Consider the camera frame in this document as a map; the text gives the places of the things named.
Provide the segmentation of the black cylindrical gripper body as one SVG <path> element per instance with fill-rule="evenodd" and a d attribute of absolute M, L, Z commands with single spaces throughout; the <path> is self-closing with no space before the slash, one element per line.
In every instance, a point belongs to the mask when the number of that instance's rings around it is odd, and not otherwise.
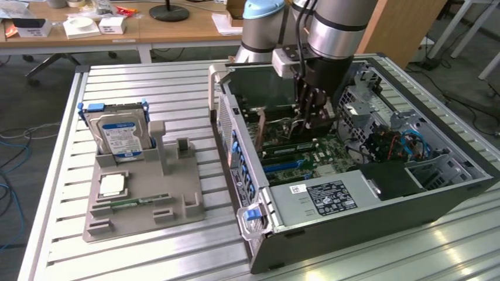
<path fill-rule="evenodd" d="M 327 59 L 318 57 L 306 61 L 306 77 L 299 81 L 299 87 L 319 89 L 328 97 L 334 97 L 343 84 L 344 77 L 352 64 L 352 57 Z"/>

